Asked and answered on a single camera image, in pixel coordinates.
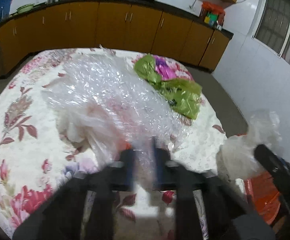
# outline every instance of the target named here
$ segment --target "table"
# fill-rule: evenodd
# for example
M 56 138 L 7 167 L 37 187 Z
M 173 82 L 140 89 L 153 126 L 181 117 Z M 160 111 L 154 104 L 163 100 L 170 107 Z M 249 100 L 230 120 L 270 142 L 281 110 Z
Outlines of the table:
M 130 65 L 144 55 L 114 52 L 119 57 L 126 57 Z M 41 95 L 53 79 L 63 75 L 64 62 L 79 53 L 103 52 L 93 48 L 41 52 L 20 70 L 0 95 L 0 226 L 9 237 L 75 171 L 96 171 L 92 150 L 80 152 L 59 135 L 57 116 Z M 165 61 L 177 77 L 192 79 L 180 63 L 166 58 L 160 60 Z M 191 170 L 216 171 L 216 154 L 226 135 L 204 95 L 198 118 L 188 129 L 188 137 L 172 158 Z M 94 194 L 90 192 L 86 199 L 84 221 L 88 219 Z M 136 192 L 120 192 L 116 197 L 115 239 L 172 239 L 176 192 L 148 192 L 141 183 L 136 183 Z M 195 199 L 207 238 L 199 191 L 195 192 Z

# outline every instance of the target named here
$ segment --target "flower pattern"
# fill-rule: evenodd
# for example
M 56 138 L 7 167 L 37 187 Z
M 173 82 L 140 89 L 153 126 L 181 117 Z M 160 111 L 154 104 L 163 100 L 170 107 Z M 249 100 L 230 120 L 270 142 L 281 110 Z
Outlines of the flower pattern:
M 26 64 L 0 95 L 0 226 L 10 237 L 31 213 L 76 172 L 93 173 L 98 170 L 91 149 L 74 145 L 66 136 L 58 134 L 56 114 L 47 108 L 41 97 L 42 86 L 62 76 L 62 64 L 70 60 L 75 53 L 99 54 L 101 50 L 44 51 Z M 144 56 L 144 54 L 124 51 L 116 51 L 116 55 L 126 57 L 130 66 Z M 157 68 L 162 75 L 167 73 L 171 78 L 176 76 L 192 80 L 192 76 L 182 64 L 158 56 L 156 59 Z M 192 137 L 184 140 L 177 152 L 171 153 L 172 158 L 182 160 L 193 170 L 214 168 L 213 152 L 217 153 L 219 145 L 225 138 L 224 134 L 215 132 L 215 128 L 212 127 L 221 124 L 203 95 L 201 105 L 198 120 L 189 122 L 180 117 L 185 125 L 190 126 L 188 134 Z M 213 143 L 205 142 L 206 138 L 197 134 L 200 130 L 203 130 L 203 135 L 211 135 L 214 139 Z M 200 157 L 201 149 L 209 149 L 212 144 L 215 145 L 213 146 L 215 149 L 209 150 L 207 154 Z M 204 158 L 203 162 L 193 161 L 198 156 Z M 137 187 L 135 193 L 115 193 L 113 213 L 116 228 L 121 223 L 127 223 L 130 230 L 134 230 L 133 225 L 136 225 L 138 218 L 143 216 L 142 205 L 149 200 L 148 194 L 140 185 Z M 155 194 L 158 194 L 157 199 L 162 207 L 173 209 L 175 192 L 155 192 Z M 89 211 L 94 196 L 95 194 L 92 193 L 88 197 L 86 209 Z M 88 216 L 84 214 L 84 217 L 87 219 L 83 222 L 87 223 Z M 150 230 L 161 231 L 162 239 L 175 239 L 173 224 L 158 223 Z

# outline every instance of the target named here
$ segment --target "plastic bag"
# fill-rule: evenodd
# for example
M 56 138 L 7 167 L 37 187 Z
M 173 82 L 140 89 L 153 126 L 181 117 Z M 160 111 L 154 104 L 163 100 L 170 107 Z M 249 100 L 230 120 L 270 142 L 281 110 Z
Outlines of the plastic bag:
M 248 133 L 231 136 L 221 147 L 221 154 L 229 178 L 249 179 L 261 174 L 264 168 L 255 160 L 253 150 L 265 144 L 274 153 L 279 152 L 279 117 L 275 112 L 256 111 L 250 118 Z
M 42 92 L 58 112 L 59 132 L 74 142 L 87 139 L 99 166 L 115 159 L 127 142 L 153 136 L 166 145 L 171 137 L 181 140 L 184 127 L 166 100 L 128 71 L 123 58 L 103 51 L 74 56 L 64 64 L 66 75 Z
M 174 111 L 195 120 L 199 113 L 201 86 L 181 78 L 162 81 L 155 66 L 155 58 L 147 54 L 135 63 L 134 70 L 166 98 Z

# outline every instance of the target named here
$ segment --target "green bowl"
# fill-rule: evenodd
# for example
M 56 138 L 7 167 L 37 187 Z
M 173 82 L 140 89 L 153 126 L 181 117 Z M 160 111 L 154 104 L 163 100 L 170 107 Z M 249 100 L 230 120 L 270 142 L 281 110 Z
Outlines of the green bowl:
M 24 12 L 27 12 L 29 10 L 32 10 L 34 7 L 34 4 L 26 4 L 26 5 L 23 5 L 19 8 L 16 9 L 16 11 L 18 11 L 18 14 L 20 13 L 24 13 Z

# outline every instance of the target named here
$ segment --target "green plastic bag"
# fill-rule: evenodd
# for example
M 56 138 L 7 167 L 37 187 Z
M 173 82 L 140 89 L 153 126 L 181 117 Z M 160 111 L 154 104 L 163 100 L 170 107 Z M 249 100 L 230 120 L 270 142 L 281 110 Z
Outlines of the green plastic bag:
M 161 76 L 155 72 L 155 67 L 155 58 L 147 54 L 135 63 L 134 70 L 166 98 L 175 112 L 196 119 L 199 113 L 201 86 L 181 78 L 162 81 Z

